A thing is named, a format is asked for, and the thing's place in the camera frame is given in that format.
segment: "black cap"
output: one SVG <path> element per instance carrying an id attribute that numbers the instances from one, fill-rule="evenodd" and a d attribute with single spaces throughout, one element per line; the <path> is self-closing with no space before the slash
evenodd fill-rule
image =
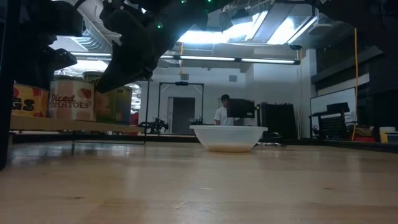
<path id="1" fill-rule="evenodd" d="M 225 94 L 221 97 L 221 100 L 229 100 L 229 95 Z"/>

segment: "whiteboard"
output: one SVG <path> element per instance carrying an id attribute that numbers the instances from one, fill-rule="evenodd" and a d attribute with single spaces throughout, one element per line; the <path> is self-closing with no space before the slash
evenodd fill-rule
<path id="1" fill-rule="evenodd" d="M 335 103 L 348 103 L 350 112 L 346 113 L 346 122 L 354 121 L 355 115 L 355 88 L 337 91 L 323 96 L 311 99 L 311 114 L 325 112 L 328 110 L 327 105 Z M 318 117 L 311 117 L 312 126 L 318 126 Z"/>

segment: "shelf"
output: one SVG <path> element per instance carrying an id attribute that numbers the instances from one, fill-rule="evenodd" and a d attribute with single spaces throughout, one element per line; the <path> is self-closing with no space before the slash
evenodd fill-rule
<path id="1" fill-rule="evenodd" d="M 74 121 L 66 119 L 33 118 L 27 116 L 11 116 L 11 130 L 26 131 L 119 131 L 144 132 L 144 128 L 117 124 L 96 123 L 90 121 Z"/>

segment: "white bowl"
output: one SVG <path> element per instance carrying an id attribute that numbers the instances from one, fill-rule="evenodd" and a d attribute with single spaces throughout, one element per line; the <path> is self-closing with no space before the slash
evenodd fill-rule
<path id="1" fill-rule="evenodd" d="M 191 125 L 199 141 L 215 152 L 249 152 L 268 128 L 249 126 Z"/>

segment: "person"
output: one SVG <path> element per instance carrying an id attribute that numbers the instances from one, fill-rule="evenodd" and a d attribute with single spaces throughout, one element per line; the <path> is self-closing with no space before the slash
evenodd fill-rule
<path id="1" fill-rule="evenodd" d="M 221 97 L 221 102 L 223 103 L 223 106 L 218 108 L 216 111 L 216 116 L 214 117 L 214 120 L 216 121 L 216 125 L 222 125 L 222 126 L 236 126 L 238 125 L 238 119 L 239 118 L 229 118 L 227 117 L 227 107 L 228 107 L 228 101 L 229 101 L 229 95 L 223 95 Z"/>

